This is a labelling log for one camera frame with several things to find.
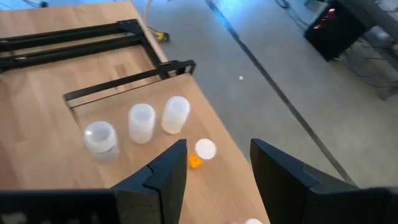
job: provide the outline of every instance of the yellow object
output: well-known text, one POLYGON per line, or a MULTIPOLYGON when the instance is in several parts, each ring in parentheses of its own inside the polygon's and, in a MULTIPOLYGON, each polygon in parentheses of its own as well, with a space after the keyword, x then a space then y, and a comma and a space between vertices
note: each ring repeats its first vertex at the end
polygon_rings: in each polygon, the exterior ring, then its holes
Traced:
POLYGON ((153 31, 154 35, 156 36, 156 39, 158 42, 168 42, 169 41, 169 34, 166 32, 158 32, 158 31, 153 31))
POLYGON ((203 164, 203 161, 196 155, 191 154, 188 156, 188 164, 192 169, 197 169, 203 164))

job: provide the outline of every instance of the wooden table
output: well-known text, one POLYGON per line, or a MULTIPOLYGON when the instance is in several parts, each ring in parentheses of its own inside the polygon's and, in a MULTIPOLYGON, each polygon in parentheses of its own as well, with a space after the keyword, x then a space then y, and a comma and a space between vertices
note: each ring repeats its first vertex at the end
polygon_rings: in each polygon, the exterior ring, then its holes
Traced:
MULTIPOLYGON (((0 12, 0 37, 135 18, 140 19, 129 2, 4 11, 0 12)), ((159 58, 167 61, 147 29, 146 33, 159 58)), ((1 74, 0 188, 109 188, 146 165, 176 140, 186 138, 189 153, 196 141, 209 138, 218 146, 218 154, 200 169, 188 170, 180 222, 225 223, 258 218, 268 223, 250 165, 190 75, 79 106, 75 108, 79 125, 72 118, 62 100, 64 93, 153 69, 144 55, 143 49, 137 46, 1 74), (128 109, 136 103, 149 103, 160 117, 167 99, 174 95, 184 96, 192 107, 182 132, 165 133, 158 119, 153 140, 144 145, 134 144, 127 133, 128 109), (85 126, 96 120, 109 121, 118 133, 121 153, 110 164, 98 162, 82 141, 85 126)), ((155 80, 141 80, 101 94, 109 95, 155 80)))

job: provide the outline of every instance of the orange object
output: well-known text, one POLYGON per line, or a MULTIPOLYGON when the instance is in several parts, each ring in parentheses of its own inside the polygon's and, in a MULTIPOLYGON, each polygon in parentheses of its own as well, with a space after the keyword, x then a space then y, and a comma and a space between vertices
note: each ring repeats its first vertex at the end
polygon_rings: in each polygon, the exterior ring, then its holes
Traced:
POLYGON ((188 156, 188 163, 192 169, 197 169, 203 164, 203 161, 196 155, 191 154, 188 156))

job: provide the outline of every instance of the frosted plastic cup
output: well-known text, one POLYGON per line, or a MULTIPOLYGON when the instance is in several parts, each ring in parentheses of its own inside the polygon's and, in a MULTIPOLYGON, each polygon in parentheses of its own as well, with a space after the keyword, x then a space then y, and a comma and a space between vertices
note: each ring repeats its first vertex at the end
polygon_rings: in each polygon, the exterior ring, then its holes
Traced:
POLYGON ((182 96, 171 97, 164 108, 162 128, 169 134, 177 134, 187 121, 191 107, 182 96))
POLYGON ((108 122, 89 124, 84 132, 84 141, 86 147, 101 161, 110 162, 119 154, 116 131, 108 122))
POLYGON ((155 110, 151 105, 139 103, 129 110, 129 135, 138 143, 150 141, 155 129, 155 110))
POLYGON ((256 220, 255 218, 251 218, 246 220, 244 224, 262 224, 262 222, 260 222, 260 220, 256 220))

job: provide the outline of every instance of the black metal rail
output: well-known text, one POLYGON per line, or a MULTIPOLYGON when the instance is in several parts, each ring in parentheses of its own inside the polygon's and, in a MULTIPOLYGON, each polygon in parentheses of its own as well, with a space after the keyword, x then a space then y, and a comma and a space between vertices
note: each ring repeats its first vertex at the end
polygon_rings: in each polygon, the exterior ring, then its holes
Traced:
POLYGON ((0 72, 56 62, 59 60, 66 60, 135 45, 141 45, 144 48, 155 69, 64 94, 63 99, 68 106, 68 109, 72 111, 74 118, 75 114, 73 112, 73 108, 76 106, 71 107, 68 103, 70 100, 157 75, 159 75, 162 80, 165 80, 170 78, 169 72, 171 71, 176 71, 176 75, 186 72, 190 73, 191 75, 193 74, 193 71, 196 67, 196 64, 193 60, 188 60, 185 62, 171 61, 162 63, 145 36, 145 33, 142 30, 142 27, 139 25, 137 19, 119 21, 113 24, 105 24, 100 26, 0 39, 0 52, 10 52, 11 55, 8 57, 0 57, 0 72), (14 53, 15 50, 122 33, 130 33, 132 35, 29 54, 16 55, 14 53))

